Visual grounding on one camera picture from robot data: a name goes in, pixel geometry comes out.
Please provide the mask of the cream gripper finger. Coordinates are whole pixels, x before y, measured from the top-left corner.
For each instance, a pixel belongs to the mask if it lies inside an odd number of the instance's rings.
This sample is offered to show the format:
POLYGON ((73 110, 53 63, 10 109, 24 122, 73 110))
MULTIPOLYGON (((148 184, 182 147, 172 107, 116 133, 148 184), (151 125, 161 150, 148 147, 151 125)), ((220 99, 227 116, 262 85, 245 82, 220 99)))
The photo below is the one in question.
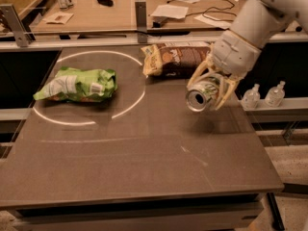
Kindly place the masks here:
POLYGON ((220 68, 214 64, 213 56, 208 55, 207 58, 196 68, 187 87, 189 88, 204 73, 219 72, 220 68))
POLYGON ((240 83, 241 78, 239 76, 231 75, 230 77, 222 76, 220 78, 220 84, 218 88, 218 99, 215 104, 215 110, 220 109, 230 95, 237 88, 240 83))

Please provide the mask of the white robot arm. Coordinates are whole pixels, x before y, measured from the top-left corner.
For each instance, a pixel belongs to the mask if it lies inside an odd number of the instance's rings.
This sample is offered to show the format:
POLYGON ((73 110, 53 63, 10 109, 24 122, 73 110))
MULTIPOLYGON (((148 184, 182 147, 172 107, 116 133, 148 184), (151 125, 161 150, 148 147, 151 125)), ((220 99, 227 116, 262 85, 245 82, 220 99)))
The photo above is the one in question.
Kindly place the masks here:
POLYGON ((293 21, 307 28, 308 0, 246 0, 187 84, 188 107, 194 112, 221 108, 269 39, 293 21))

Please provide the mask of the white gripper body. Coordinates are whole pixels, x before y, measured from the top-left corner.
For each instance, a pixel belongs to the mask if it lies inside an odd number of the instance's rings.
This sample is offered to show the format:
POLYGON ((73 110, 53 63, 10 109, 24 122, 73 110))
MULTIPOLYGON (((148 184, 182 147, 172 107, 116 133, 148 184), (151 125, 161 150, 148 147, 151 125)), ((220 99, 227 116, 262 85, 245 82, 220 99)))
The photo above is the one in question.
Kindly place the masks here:
POLYGON ((228 30, 215 41, 213 62, 226 74, 243 78, 255 65, 261 50, 228 30))

